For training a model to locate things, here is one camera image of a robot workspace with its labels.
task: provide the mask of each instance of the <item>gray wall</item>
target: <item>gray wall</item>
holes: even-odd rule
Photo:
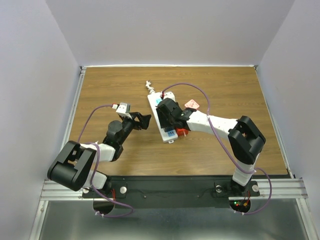
[[[320,230],[320,1],[296,0],[258,69],[290,167]]]
[[[46,0],[80,65],[258,64],[294,0]]]
[[[0,5],[0,239],[23,240],[61,144],[79,67],[44,0]]]

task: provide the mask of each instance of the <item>robotic arm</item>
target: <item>robotic arm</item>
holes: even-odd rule
[[[116,109],[122,122],[114,120],[109,123],[106,137],[98,145],[100,161],[116,161],[123,152],[122,145],[132,130],[146,130],[149,127],[151,115],[130,112],[130,105],[123,102],[119,105],[114,104],[112,108]],[[97,160],[96,153],[97,147],[94,145],[68,141],[50,166],[47,177],[73,191],[89,188],[93,174],[90,169]],[[96,172],[93,184],[97,189],[102,189],[106,181],[106,175]]]
[[[176,128],[213,134],[209,123],[210,118],[217,134],[221,138],[229,140],[238,165],[248,172],[244,173],[236,167],[231,185],[241,192],[246,191],[253,175],[257,158],[266,143],[266,138],[249,117],[242,116],[240,119],[227,119],[207,116],[205,113],[189,107],[182,110],[179,104],[170,98],[162,100],[158,104],[156,111],[160,126],[166,131]]]

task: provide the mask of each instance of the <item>power strip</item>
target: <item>power strip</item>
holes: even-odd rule
[[[158,104],[162,101],[162,99],[160,98],[161,94],[162,94],[161,92],[154,92],[154,93],[149,94],[147,97],[148,97],[150,107],[152,109],[156,124],[158,126],[162,141],[164,143],[172,144],[176,139],[178,139],[178,134],[175,129],[168,131],[168,132],[165,132],[165,130],[160,127],[160,122],[159,122],[159,118],[158,118],[158,114],[157,114],[157,110],[156,110]],[[167,99],[167,98],[172,99],[173,101],[176,101],[175,95],[171,91],[167,91],[164,94],[164,99]]]

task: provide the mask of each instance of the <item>aluminum frame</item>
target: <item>aluminum frame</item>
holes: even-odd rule
[[[153,67],[163,67],[163,65],[153,65]],[[199,67],[197,65],[188,65],[185,67]],[[206,67],[216,67],[214,65],[206,65]],[[63,141],[61,144],[61,149],[66,144],[66,142],[69,140],[72,124],[74,121],[78,100],[80,97],[82,85],[85,79],[86,74],[86,66],[81,67],[81,72],[79,76],[79,81],[77,85],[77,89],[75,92],[75,96],[73,99],[72,109],[70,112],[70,116],[68,119],[68,123],[66,126],[66,130],[63,136]],[[306,229],[308,238],[310,240],[319,240],[316,227],[314,225],[314,221],[311,215],[311,211],[308,204],[308,194],[304,185],[304,182],[302,178],[295,179],[293,178],[293,174],[289,167],[289,162],[287,159],[287,154],[283,145],[283,141],[278,129],[278,126],[273,118],[273,115],[270,112],[268,103],[266,98],[264,98],[264,101],[266,103],[266,107],[268,109],[271,122],[276,134],[277,141],[279,143],[279,147],[283,156],[284,164],[288,170],[289,175],[291,178],[289,179],[277,179],[274,178],[271,180],[272,182],[272,199],[296,199],[298,208],[303,220],[304,227]],[[252,197],[252,199],[267,199],[269,196],[269,182],[266,179],[255,179],[259,185],[259,191],[260,196],[259,197]],[[48,207],[49,201],[93,201],[93,198],[82,198],[82,190],[79,191],[72,191],[58,183],[55,183],[53,181],[45,180],[43,183],[43,188],[40,196],[40,201],[38,205],[38,209],[35,215],[35,220],[33,223],[33,227],[30,234],[30,240],[38,240],[41,234],[42,226],[44,224],[46,211]],[[237,200],[236,197],[230,197],[230,200]],[[105,201],[102,198],[95,198],[95,201]]]

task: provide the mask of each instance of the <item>wooden tabletop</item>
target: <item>wooden tabletop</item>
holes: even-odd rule
[[[256,164],[269,174],[287,170],[253,67],[92,67],[87,68],[70,140],[77,140],[91,111],[103,104],[130,103],[132,112],[152,114],[146,81],[156,92],[179,82],[202,88],[209,96],[210,114],[238,119],[249,116],[266,138]],[[206,112],[207,102],[197,89],[179,85],[170,89],[181,107],[195,100]],[[81,143],[100,143],[108,124],[119,120],[114,109],[101,108],[88,123]],[[224,143],[231,151],[227,140]],[[163,143],[154,116],[147,130],[133,130],[123,144],[123,153],[115,162],[101,162],[98,170],[107,175],[232,175],[235,166],[214,135],[190,132],[172,144]]]

